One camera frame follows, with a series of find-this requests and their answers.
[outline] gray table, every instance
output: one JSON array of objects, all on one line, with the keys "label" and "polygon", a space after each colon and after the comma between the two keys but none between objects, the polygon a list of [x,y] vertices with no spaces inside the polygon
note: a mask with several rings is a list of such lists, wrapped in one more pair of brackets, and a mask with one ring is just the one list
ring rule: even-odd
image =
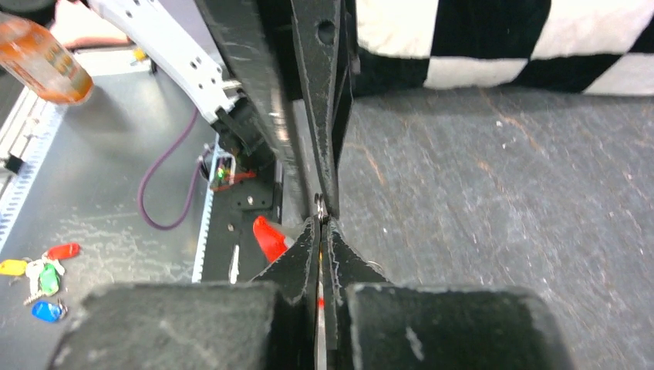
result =
[{"label": "gray table", "polygon": [[[98,283],[190,277],[199,209],[160,233],[133,205],[190,104],[163,77],[124,78],[102,78],[106,94],[67,115],[25,205],[33,211],[0,256],[76,238],[86,251],[66,264],[73,309]],[[340,176],[346,236],[399,284],[534,289],[579,368],[652,368],[652,103],[522,89],[358,100]],[[209,134],[200,127],[152,186],[166,197],[149,201],[161,220],[180,208],[185,161]],[[29,317],[26,289],[0,286],[3,370],[39,368],[60,330]]]}]

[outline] black and white checkered fabric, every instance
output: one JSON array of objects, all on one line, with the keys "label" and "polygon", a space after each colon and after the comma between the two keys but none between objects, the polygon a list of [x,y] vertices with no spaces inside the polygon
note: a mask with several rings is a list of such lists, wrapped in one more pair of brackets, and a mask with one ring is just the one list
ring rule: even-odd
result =
[{"label": "black and white checkered fabric", "polygon": [[356,95],[511,84],[654,95],[654,0],[357,0]]}]

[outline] stained gray surface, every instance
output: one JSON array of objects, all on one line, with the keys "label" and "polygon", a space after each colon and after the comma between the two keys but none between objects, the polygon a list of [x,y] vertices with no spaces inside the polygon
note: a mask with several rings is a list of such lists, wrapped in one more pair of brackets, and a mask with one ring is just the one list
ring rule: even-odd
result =
[{"label": "stained gray surface", "polygon": [[342,157],[343,228],[395,283],[533,289],[579,368],[654,368],[652,158],[654,99],[361,99]]},{"label": "stained gray surface", "polygon": [[[199,182],[189,217],[157,231],[137,213],[140,178],[179,135],[192,105],[164,75],[100,76],[86,104],[69,108],[0,259],[37,258],[49,247],[79,242],[83,252],[63,261],[58,294],[71,311],[98,284],[114,281],[190,281],[205,183]],[[147,190],[147,208],[168,224],[182,209],[190,172],[214,134],[198,120],[180,149]],[[46,364],[63,325],[37,321],[22,301],[27,281],[0,279],[2,370]]]}]

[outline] purple cable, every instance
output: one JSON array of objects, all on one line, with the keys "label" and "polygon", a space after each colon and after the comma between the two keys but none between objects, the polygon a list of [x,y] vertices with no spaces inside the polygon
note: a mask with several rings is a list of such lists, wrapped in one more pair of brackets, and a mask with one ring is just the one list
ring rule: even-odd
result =
[{"label": "purple cable", "polygon": [[[170,225],[162,225],[158,224],[155,222],[152,217],[150,217],[149,214],[147,214],[147,211],[145,209],[145,204],[143,201],[143,196],[145,195],[145,188],[147,186],[147,183],[150,182],[150,178],[154,175],[155,171],[161,166],[161,164],[179,147],[180,144],[188,137],[190,134],[191,130],[193,129],[193,125],[195,123],[195,120],[197,119],[197,114],[198,111],[197,109],[193,110],[193,116],[191,116],[190,121],[187,125],[187,127],[182,131],[182,134],[180,134],[180,137],[175,140],[173,145],[170,146],[164,152],[157,160],[152,163],[152,166],[147,170],[145,175],[143,175],[143,179],[141,179],[141,183],[139,184],[139,190],[137,193],[137,205],[139,207],[139,213],[141,217],[145,220],[145,222],[150,225],[151,227],[154,227],[155,229],[158,230],[173,230],[175,227],[180,226],[180,224],[184,221],[186,218],[188,211],[190,209],[190,203],[193,199],[193,192],[195,190],[195,184],[197,183],[197,175],[200,173],[200,168],[202,166],[202,161],[198,160],[197,165],[195,166],[195,169],[193,170],[193,176],[190,179],[190,186],[188,187],[188,193],[186,196],[186,202],[184,203],[184,209],[182,210],[182,214],[180,218],[175,220],[172,224]],[[207,154],[211,152],[211,147],[206,148],[202,155],[201,158],[203,159]]]}]

